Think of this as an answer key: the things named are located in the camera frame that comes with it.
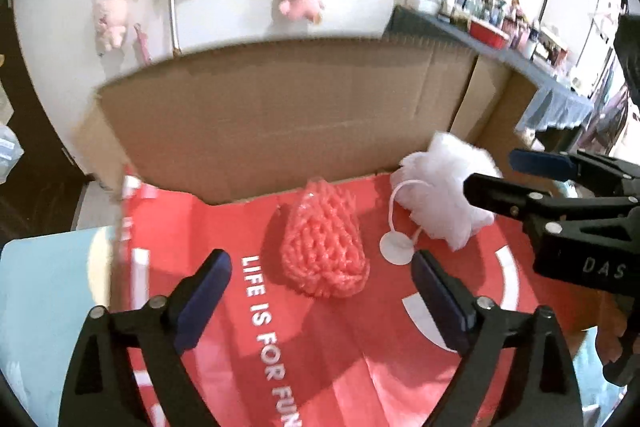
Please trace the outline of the white mesh bath pouf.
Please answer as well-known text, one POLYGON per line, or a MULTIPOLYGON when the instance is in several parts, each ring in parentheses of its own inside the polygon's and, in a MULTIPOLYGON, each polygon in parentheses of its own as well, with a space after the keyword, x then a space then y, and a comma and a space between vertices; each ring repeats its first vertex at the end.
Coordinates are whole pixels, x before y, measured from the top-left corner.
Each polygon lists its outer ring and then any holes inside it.
POLYGON ((487 150, 448 132, 435 133, 425 152, 402 158, 399 168, 390 175, 390 231, 380 239, 383 258, 392 265, 408 265, 422 233, 430 239, 441 239, 450 251, 458 251, 482 228, 492 225, 495 213, 472 206, 463 194, 464 181, 474 173, 502 176, 487 150), (418 231, 409 235, 395 228, 397 205, 409 211, 418 231))

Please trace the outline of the coral knitted scrunchie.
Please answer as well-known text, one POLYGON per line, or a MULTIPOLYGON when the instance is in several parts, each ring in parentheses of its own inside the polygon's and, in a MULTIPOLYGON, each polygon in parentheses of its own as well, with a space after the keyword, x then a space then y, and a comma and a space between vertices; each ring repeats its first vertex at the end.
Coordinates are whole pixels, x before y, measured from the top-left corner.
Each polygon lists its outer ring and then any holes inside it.
POLYGON ((370 261, 354 194, 323 179, 309 181, 288 214, 280 256, 285 277, 307 296, 359 294, 369 280, 370 261))

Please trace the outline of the turquoise fluffy table cloth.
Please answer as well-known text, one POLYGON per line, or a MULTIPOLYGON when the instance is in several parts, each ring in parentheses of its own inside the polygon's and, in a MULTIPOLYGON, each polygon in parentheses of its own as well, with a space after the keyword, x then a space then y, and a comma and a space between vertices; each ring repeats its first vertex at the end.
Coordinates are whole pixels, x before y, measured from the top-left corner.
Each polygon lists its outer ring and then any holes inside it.
POLYGON ((114 229, 14 239, 1 251, 1 370, 38 426, 58 423, 87 313, 110 297, 114 229))

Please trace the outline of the white wardrobe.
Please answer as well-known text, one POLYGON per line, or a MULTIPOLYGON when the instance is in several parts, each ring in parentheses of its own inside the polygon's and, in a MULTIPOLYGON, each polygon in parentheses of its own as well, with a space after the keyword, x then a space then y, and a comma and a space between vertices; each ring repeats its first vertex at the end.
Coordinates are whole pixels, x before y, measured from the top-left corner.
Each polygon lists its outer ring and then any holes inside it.
POLYGON ((541 28, 558 57, 556 75, 590 98, 613 53, 623 0, 544 0, 541 28))

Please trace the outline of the red bowl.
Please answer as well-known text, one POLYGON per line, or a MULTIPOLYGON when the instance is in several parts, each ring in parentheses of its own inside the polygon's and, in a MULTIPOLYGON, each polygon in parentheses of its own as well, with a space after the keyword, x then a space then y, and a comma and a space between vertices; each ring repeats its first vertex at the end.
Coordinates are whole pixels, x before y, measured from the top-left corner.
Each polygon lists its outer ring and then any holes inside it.
POLYGON ((469 34, 474 39, 496 50, 505 49, 510 36, 491 23, 472 17, 469 23, 469 34))

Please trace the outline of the red cardboard box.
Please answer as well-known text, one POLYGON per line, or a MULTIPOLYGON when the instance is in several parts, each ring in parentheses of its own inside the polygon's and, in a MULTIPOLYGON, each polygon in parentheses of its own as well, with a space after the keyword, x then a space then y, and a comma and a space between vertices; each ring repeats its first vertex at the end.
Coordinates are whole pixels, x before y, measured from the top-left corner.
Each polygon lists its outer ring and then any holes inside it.
POLYGON ((576 369, 594 291, 543 279, 531 188, 448 131, 455 44, 236 44, 94 92, 75 143, 122 196, 112 309, 85 321, 78 426, 611 425, 576 369))

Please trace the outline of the red tipped metal rod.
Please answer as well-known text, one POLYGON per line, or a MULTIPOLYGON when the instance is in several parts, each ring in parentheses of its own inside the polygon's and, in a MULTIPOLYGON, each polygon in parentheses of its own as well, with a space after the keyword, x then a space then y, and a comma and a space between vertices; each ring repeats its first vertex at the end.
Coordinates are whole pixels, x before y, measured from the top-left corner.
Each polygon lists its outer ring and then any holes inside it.
POLYGON ((169 10, 169 23, 170 23, 170 38, 171 49, 174 57, 181 55, 179 34, 178 34, 178 20, 177 20, 177 3, 176 0, 168 0, 169 10))

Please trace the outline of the pink stick on wall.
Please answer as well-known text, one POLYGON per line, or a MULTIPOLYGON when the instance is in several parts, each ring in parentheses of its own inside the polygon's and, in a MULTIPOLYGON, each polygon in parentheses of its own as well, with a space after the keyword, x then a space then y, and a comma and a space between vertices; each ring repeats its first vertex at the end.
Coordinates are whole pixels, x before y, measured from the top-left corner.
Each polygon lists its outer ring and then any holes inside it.
POLYGON ((136 33, 138 49, 140 52, 142 63, 145 66, 148 66, 151 64, 151 57, 148 48, 148 36, 143 31, 139 23, 134 24, 134 32, 136 33))

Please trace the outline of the pink bunny plush on wall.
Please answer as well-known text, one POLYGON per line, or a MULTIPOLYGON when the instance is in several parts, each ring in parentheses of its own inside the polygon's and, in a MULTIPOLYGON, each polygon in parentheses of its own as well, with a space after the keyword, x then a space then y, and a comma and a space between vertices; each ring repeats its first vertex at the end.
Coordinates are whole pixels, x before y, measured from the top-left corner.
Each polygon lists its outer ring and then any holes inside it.
POLYGON ((129 28, 129 0, 93 0, 96 49, 99 56, 119 50, 129 28))

